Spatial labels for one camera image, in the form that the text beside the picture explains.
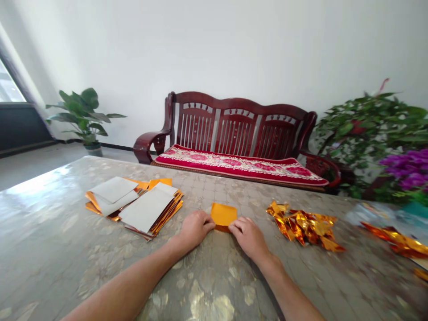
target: purple flower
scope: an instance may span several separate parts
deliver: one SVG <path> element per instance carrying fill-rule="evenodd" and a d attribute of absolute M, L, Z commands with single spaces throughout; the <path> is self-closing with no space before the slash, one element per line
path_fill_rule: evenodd
<path fill-rule="evenodd" d="M 428 149 L 389 155 L 379 163 L 386 167 L 387 173 L 400 180 L 399 185 L 403 190 L 412 190 L 428 184 Z"/>

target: table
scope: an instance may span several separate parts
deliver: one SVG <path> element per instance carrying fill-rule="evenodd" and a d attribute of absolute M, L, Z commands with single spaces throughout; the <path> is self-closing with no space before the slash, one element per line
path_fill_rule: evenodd
<path fill-rule="evenodd" d="M 114 176 L 172 178 L 183 208 L 151 242 L 85 209 L 85 191 Z M 261 228 L 270 250 L 327 320 L 421 319 L 427 287 L 414 263 L 343 220 L 333 228 L 348 251 L 302 247 L 279 232 L 266 208 L 342 218 L 353 199 L 87 156 L 0 193 L 0 320 L 59 320 L 102 284 L 179 232 L 212 202 L 235 206 Z M 157 285 L 141 320 L 277 320 L 280 309 L 231 234 L 210 232 Z"/>

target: wooden sofa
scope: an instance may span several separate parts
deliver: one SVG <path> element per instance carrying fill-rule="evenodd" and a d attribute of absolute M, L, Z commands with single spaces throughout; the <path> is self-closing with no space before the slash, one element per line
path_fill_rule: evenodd
<path fill-rule="evenodd" d="M 293 105 L 262 106 L 242 98 L 219 100 L 200 92 L 171 92 L 165 99 L 163 128 L 142 134 L 133 150 L 142 164 L 331 193 L 341 173 L 333 161 L 308 149 L 316 120 L 314 111 Z M 166 136 L 170 149 L 164 153 Z M 155 161 L 150 154 L 152 144 L 160 155 Z M 299 155 L 306 156 L 311 174 L 295 160 Z M 233 164 L 242 166 L 234 168 Z M 284 168 L 290 170 L 290 180 L 279 179 L 278 173 L 260 172 L 269 168 L 281 173 Z M 300 173 L 310 177 L 300 177 Z M 318 176 L 325 173 L 330 179 L 321 181 Z"/>

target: red cushion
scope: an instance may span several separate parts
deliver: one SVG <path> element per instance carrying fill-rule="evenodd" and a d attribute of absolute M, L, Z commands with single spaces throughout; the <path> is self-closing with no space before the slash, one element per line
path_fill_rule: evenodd
<path fill-rule="evenodd" d="M 158 164 L 237 177 L 310 186 L 325 186 L 329 182 L 308 169 L 296 159 L 269 160 L 257 157 L 203 152 L 173 145 L 154 160 Z"/>

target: forearm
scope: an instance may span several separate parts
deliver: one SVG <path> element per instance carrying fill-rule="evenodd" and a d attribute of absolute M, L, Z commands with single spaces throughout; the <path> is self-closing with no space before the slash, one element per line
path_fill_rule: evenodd
<path fill-rule="evenodd" d="M 188 251 L 175 236 L 161 249 L 134 263 L 74 309 L 65 321 L 133 320 L 162 276 Z"/>
<path fill-rule="evenodd" d="M 324 320 L 317 308 L 289 278 L 278 257 L 270 254 L 256 264 L 275 295 L 286 320 Z"/>

